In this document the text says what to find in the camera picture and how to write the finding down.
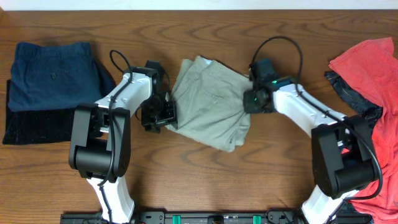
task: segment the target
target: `gray towel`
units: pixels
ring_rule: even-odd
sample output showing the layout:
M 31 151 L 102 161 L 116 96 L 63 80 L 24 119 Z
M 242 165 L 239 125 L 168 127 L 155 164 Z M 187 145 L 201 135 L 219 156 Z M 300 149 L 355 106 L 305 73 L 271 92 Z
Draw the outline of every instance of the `gray towel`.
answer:
M 169 130 L 208 146 L 231 152 L 242 146 L 250 128 L 243 93 L 252 88 L 244 76 L 214 60 L 185 59 L 173 87 L 178 128 Z

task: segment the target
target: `wooden tabletop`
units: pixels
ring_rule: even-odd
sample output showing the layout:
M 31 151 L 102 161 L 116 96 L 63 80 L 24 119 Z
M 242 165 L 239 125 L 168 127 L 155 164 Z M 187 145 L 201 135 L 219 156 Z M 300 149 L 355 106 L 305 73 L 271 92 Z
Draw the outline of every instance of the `wooden tabletop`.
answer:
M 303 50 L 302 84 L 331 108 L 352 111 L 323 72 L 355 44 L 398 36 L 398 11 L 80 11 L 6 12 L 0 21 L 0 136 L 4 135 L 6 80 L 16 44 L 91 43 L 116 82 L 108 57 L 121 51 L 132 65 L 159 60 L 175 82 L 183 58 L 202 55 L 248 72 L 259 44 L 273 35 Z M 294 76 L 294 47 L 277 40 L 259 58 Z M 255 114 L 244 146 L 227 153 L 162 129 L 146 133 L 132 119 L 127 186 L 139 208 L 168 211 L 261 211 L 298 207 L 314 187 L 310 138 L 281 114 Z M 59 223 L 63 212 L 96 212 L 94 190 L 68 165 L 69 142 L 0 146 L 0 223 Z

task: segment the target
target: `black cloth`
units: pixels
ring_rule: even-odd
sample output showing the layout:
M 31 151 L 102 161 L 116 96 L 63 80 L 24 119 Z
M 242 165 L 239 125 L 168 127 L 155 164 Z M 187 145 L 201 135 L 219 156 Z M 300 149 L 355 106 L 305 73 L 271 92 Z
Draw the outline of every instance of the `black cloth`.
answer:
M 373 130 L 383 114 L 383 108 L 375 105 L 353 90 L 336 72 L 325 72 L 325 77 L 329 80 L 340 98 L 366 119 L 369 122 L 369 127 Z
M 7 81 L 7 104 L 11 81 Z M 6 106 L 3 144 L 41 144 L 70 141 L 75 109 L 12 112 Z
M 59 47 L 21 42 L 11 77 L 8 105 L 13 112 L 74 108 L 94 103 L 115 87 L 84 42 Z

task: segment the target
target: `folded blue cloth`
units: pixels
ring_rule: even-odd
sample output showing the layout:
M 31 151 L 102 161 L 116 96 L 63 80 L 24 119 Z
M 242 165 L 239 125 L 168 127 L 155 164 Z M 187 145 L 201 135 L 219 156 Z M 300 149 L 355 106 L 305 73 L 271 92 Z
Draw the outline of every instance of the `folded blue cloth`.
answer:
M 13 112 L 74 108 L 94 103 L 114 87 L 89 43 L 41 47 L 21 42 L 11 68 L 8 106 Z

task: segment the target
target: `red fabric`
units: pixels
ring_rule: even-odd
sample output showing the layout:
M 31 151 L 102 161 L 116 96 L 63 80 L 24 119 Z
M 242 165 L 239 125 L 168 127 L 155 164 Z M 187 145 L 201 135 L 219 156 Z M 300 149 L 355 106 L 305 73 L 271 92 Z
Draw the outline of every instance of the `red fabric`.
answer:
M 348 85 L 372 103 L 383 107 L 372 140 L 383 171 L 384 185 L 374 199 L 354 201 L 359 212 L 371 214 L 375 223 L 398 223 L 398 60 L 391 38 L 366 40 L 338 58 L 329 67 Z M 356 196 L 372 194 L 378 182 Z

